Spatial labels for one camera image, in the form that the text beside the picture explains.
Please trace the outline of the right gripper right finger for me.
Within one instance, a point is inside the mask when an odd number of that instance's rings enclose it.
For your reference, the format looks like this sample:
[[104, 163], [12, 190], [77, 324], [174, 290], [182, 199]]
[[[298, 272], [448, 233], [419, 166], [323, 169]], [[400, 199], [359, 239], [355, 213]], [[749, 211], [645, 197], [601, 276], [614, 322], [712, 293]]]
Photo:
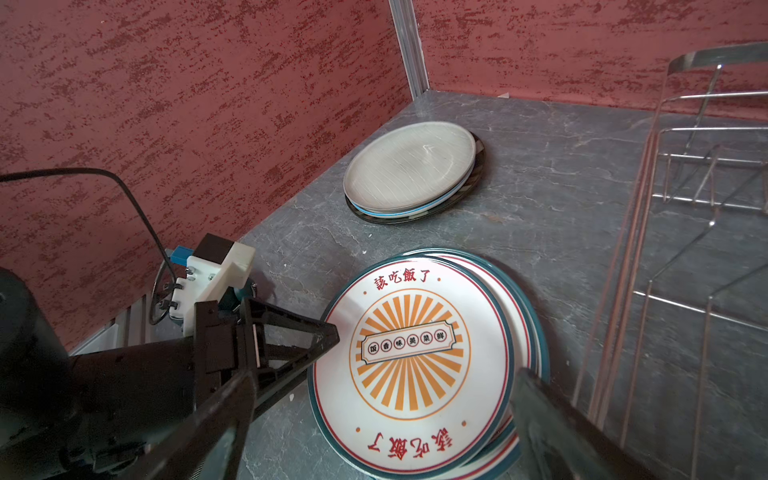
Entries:
[[515, 373], [511, 395], [531, 479], [653, 479], [535, 372]]

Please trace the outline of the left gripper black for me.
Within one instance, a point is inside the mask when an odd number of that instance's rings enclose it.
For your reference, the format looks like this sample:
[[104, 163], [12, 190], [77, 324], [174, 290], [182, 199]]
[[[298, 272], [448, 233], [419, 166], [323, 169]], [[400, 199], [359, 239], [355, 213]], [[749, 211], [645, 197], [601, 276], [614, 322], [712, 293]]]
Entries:
[[[255, 298], [244, 298], [236, 313], [221, 312], [214, 300], [194, 306], [194, 407], [200, 408], [234, 376], [253, 376], [254, 414], [264, 414], [307, 379], [307, 371], [339, 341], [335, 325], [314, 320]], [[267, 340], [267, 328], [305, 334], [308, 346]]]

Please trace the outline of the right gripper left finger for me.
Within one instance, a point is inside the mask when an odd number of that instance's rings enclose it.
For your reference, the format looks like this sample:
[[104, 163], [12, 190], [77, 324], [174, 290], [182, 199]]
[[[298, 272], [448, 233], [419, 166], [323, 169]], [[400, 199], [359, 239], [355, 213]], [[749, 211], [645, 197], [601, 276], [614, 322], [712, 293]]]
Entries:
[[240, 372], [122, 477], [236, 478], [254, 405], [253, 377], [249, 372]]

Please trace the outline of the plain cream white plate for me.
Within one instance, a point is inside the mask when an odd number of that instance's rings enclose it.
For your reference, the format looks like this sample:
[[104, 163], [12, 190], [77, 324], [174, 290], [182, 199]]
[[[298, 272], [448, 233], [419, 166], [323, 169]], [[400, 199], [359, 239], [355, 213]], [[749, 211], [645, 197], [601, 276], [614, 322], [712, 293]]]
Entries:
[[374, 140], [350, 162], [343, 179], [346, 197], [381, 213], [411, 210], [437, 199], [471, 171], [474, 136], [443, 121], [420, 122]]

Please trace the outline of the dark striped rim plate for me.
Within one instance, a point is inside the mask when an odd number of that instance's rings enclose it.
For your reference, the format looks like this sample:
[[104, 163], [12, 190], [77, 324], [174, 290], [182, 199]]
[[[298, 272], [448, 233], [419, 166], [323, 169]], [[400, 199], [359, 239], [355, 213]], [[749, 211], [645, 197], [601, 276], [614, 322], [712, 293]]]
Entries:
[[373, 215], [366, 213], [356, 206], [347, 196], [344, 197], [347, 208], [359, 219], [376, 225], [399, 225], [416, 222], [422, 219], [439, 215], [446, 210], [454, 207], [461, 200], [468, 197], [479, 185], [486, 165], [486, 150], [483, 142], [474, 136], [476, 144], [480, 151], [475, 156], [474, 166], [464, 183], [458, 188], [451, 190], [445, 198], [440, 198], [434, 205], [429, 207], [419, 207], [415, 213], [396, 214], [394, 217], [385, 217], [382, 215]]

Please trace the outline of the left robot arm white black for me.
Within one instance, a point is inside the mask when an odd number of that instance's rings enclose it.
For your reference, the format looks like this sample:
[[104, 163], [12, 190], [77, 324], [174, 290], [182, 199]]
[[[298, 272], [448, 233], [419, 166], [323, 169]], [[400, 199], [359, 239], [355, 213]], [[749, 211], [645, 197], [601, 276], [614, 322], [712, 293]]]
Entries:
[[1, 273], [5, 479], [233, 479], [252, 421], [305, 380], [335, 326], [253, 298], [195, 305], [189, 337], [70, 355]]

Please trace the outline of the left corner aluminium post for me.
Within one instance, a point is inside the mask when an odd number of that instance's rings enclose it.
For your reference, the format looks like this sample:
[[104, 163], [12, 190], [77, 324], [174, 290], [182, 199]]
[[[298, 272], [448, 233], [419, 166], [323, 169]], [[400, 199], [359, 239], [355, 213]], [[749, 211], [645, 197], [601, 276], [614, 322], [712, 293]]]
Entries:
[[412, 0], [389, 0], [408, 87], [413, 100], [430, 89], [418, 22]]

